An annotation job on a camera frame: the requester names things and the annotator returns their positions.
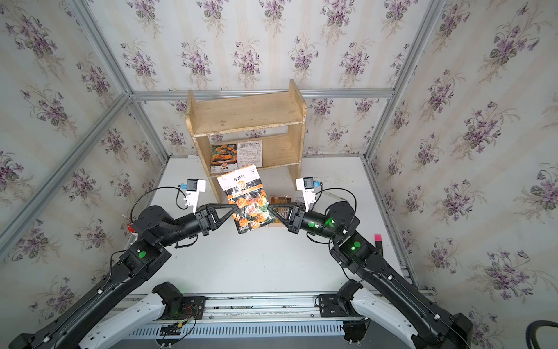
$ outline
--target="aluminum frame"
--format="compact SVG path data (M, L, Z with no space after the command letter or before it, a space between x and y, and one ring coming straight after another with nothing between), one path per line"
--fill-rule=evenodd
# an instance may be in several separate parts
M288 89L195 90L194 96L197 101L207 101L277 92L288 92ZM301 89L300 93L305 98L392 98L395 91L391 88ZM131 97L134 101L179 101L188 98L188 91L135 91Z
M83 159L97 145L109 126L120 116L129 102L129 94L123 93L116 99L87 135L69 152L54 173L38 186L38 190L0 235L0 259L6 257L13 245L25 233L31 222L39 216L44 207L78 168Z
M387 126L389 125L389 119L393 115L395 108L399 105L403 98L403 94L409 80L411 79L411 75L415 70L415 67L418 64L419 58L422 55L426 44L434 30L436 22L440 17L444 6L446 4L446 0L431 0L428 9L422 19L421 26L413 40L411 45L411 50L407 55L407 59L403 63L403 67L401 68L401 73L399 74L397 81L395 82L395 89L394 89L394 96L391 98L384 110L382 116L380 116L380 120L378 121L378 125L376 127L376 132L372 135L370 142L368 143L368 147L365 152L365 157L367 159L372 159L376 149L378 149L378 145L383 134L386 131Z

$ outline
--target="wire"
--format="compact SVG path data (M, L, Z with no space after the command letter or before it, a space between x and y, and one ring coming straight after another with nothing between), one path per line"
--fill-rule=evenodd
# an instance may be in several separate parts
M177 242L176 245L175 245L175 248L190 247L190 246L192 246L193 244L195 244L196 241L198 241L198 238L199 238L199 237L200 237L199 235L196 235L196 239L194 240L194 242L188 243L187 245L179 245L178 242Z
M310 241L312 241L312 242L315 242L315 243L321 243L321 244L323 244L323 245L328 245L328 244L329 244L329 242L320 242L320 241L314 240L313 238L310 237L310 233L309 233L309 232L306 232L306 237L308 238L308 240L310 240Z
M320 191L318 192L318 194L320 194L320 196L318 196L318 198L316 199L316 202L314 202L314 205L312 206L312 209L310 210L310 212L314 211L314 207L316 207L316 204L318 203L318 200L321 198L321 192L324 191L324 184L322 182L320 182Z
M364 279L366 279L366 278L363 278L363 279L360 280L360 281L356 281L355 279L351 279L350 277L347 276L347 273L345 273L345 268L341 267L341 270L343 270L343 274L345 274L345 277L346 277L349 281L352 281L352 282L354 282L354 283L356 283L356 284L360 284L361 282L364 281Z
M176 189L178 190L180 193L182 193L182 195L184 195L184 197L186 197L186 194L184 194L184 192L180 189L180 187L158 187L155 189L151 189L148 192L145 192L144 195L140 196L139 199L136 200L136 203L134 204L134 206L132 206L132 209L130 210L130 223L133 222L133 212L134 212L134 207L136 207L136 205L138 204L138 202L140 202L140 200L147 194L149 194L150 192L154 192L155 190L159 190L159 189L165 189L165 188L170 188L170 189Z

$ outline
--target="black cable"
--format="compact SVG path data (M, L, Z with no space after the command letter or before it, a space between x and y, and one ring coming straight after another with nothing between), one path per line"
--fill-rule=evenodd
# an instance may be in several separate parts
M308 240L310 240L310 241L312 241L312 242L315 242L315 243L321 243L321 244L323 244L323 245L328 245L328 244L329 244L329 242L320 242L320 241L314 240L313 238L310 237L310 233L309 233L309 232L306 232L306 237L308 238Z
M127 251L127 250L120 250L120 251L116 251L116 252L114 252L113 254L110 255L110 260L109 260L109 261L110 261L110 262L109 262L109 275L107 276L107 281L104 283L104 285L103 285L101 288L99 288L100 290L103 290L103 289L107 286L107 284L108 284L108 282L109 282L109 280L110 280L110 278L111 278L111 276L112 276L112 257L113 257L115 254L119 253L119 252L126 252L126 251ZM84 305L86 305L87 302L89 302L90 300L92 300L92 299L93 299L95 296L97 296L97 295L99 295L99 293L95 293L95 294L92 295L91 298L89 298L86 302L84 302L82 305L80 305L78 308L76 308L76 309L70 314L70 316L68 316L64 321L62 321L62 323L60 323L60 325L58 325L58 327L56 327L56 329L53 331L53 333L56 333L56 331L58 331L58 330L60 329L60 327L62 327L62 325L63 325L64 323L66 323L66 321L67 321L69 318L71 318L72 315L75 314L75 312L77 312L79 309L81 309ZM83 310L81 313L83 314L83 313L84 313L85 311L87 311L87 309L89 309L89 307L91 307L91 305L93 305L93 304L95 304L95 302L92 302L91 304L89 304L89 305L87 306L87 308L85 308L85 310ZM68 326L70 326L75 320L76 320L76 319L72 320L66 327L64 327L64 330L60 331L60 333L62 333L63 331L65 331L65 330L68 328ZM56 348L56 345L58 344L58 339L60 338L60 333L58 334L58 336L56 336L56 341L54 342L54 346L52 347L53 349L55 349L55 348Z
M320 191L318 192L318 194L320 194L320 196L318 196L318 198L316 199L316 202L314 202L314 205L312 206L312 209L310 210L310 212L314 211L314 207L316 207L316 204L318 203L318 200L321 198L321 192L324 191L324 184L322 182L320 182Z
M186 194L184 194L184 192L180 189L180 187L158 187L155 189L151 189L148 192L145 192L144 195L140 196L139 199L136 200L136 203L134 204L134 206L132 206L132 209L130 210L130 223L133 222L133 212L134 212L134 207L136 207L136 205L138 204L138 202L140 202L140 200L147 194L149 194L150 192L154 192L155 190L159 190L159 189L165 189L165 188L170 188L170 189L176 189L178 190L180 193L182 193L182 195L184 195L184 197L186 197Z
M539 329L539 327L542 326L558 327L558 323L554 321L547 321L547 320L538 320L530 323L529 326L527 326L527 330L525 331L525 340L527 341L527 348L541 349L541 347L538 345L537 330Z
M354 282L354 283L356 283L356 284L360 284L361 282L364 281L364 279L366 279L366 278L363 278L363 279L360 280L360 281L356 281L356 280L351 279L350 277L347 276L347 273L345 273L345 268L341 267L341 270L343 270L343 274L345 274L345 277L346 277L349 281L352 281L352 282Z
M187 244L187 245L182 245L182 246L180 246L180 245L178 244L178 242L177 242L176 245L175 245L175 248L190 247L190 246L192 246L193 244L196 243L196 241L198 240L199 237L200 237L199 235L196 235L196 239L194 240L194 242L189 243L189 244Z

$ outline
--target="cable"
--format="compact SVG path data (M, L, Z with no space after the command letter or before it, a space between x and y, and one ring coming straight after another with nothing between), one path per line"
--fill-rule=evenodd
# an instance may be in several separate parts
M147 194L149 194L150 192L154 192L155 190L159 190L159 189L165 189L165 188L170 188L170 189L176 189L178 190L180 193L182 193L182 195L184 195L184 197L186 197L186 194L184 194L184 192L179 188L179 187L158 187L155 189L151 189L148 192L145 192L144 195L140 196L139 199L136 200L136 203L134 204L134 206L132 206L132 209L130 210L130 223L133 222L133 212L134 212L134 207L136 207L136 205L138 204L138 202L140 202L140 200Z
M310 212L314 211L314 207L316 207L316 204L318 203L318 200L321 198L321 192L324 191L324 184L322 182L320 182L320 191L318 192L318 194L320 194L320 196L318 196L318 198L316 199L316 202L314 202L314 205L312 206L312 209L310 210Z
M329 242L320 242L320 241L314 240L313 238L310 237L310 233L309 233L309 232L306 232L306 237L308 238L308 240L310 240L310 241L312 241L312 242L315 242L315 243L321 243L321 244L323 244L323 245L328 245L328 244L329 244Z
M550 326L550 327L558 327L558 323L554 321L547 321L547 320L538 320L533 321L532 323L527 326L527 330L525 331L525 339L527 341L527 348L529 349L540 349L541 347L538 345L537 340L537 330L542 326Z
M196 235L196 239L194 240L194 242L189 243L189 244L187 244L187 245L179 245L178 242L177 242L176 245L175 245L175 248L190 247L190 246L192 246L193 244L196 243L196 241L198 240L199 237L200 237L199 235Z
M352 281L352 282L354 282L354 283L356 283L356 284L360 284L361 282L364 281L364 279L366 279L366 278L363 278L363 279L360 280L360 281L356 281L356 280L351 279L350 277L347 276L347 273L345 273L345 268L341 267L341 270L343 270L343 274L345 274L345 277L346 277L349 281Z

